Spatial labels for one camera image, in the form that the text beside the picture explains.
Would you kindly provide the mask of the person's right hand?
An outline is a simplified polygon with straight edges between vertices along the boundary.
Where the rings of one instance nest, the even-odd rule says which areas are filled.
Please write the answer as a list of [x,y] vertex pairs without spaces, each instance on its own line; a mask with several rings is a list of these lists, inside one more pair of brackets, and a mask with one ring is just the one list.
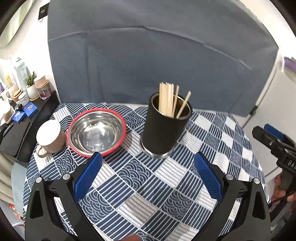
[[[273,189],[273,195],[271,197],[271,202],[274,205],[278,205],[280,203],[280,198],[286,196],[286,191],[282,190],[281,185],[281,179],[282,179],[282,173],[278,174],[274,178],[274,189]],[[295,192],[287,197],[287,202],[294,202],[295,201]]]

